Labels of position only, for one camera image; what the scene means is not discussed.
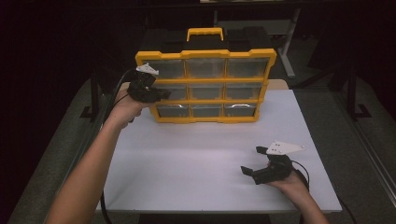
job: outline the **hand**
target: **hand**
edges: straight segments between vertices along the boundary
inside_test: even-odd
[[[140,116],[143,108],[150,107],[152,105],[133,100],[128,95],[127,90],[119,91],[115,102],[116,104],[107,120],[115,122],[120,125],[121,128],[125,128],[129,121]]]
[[[285,179],[270,182],[267,185],[280,189],[294,205],[311,200],[308,189],[295,171],[291,171]]]

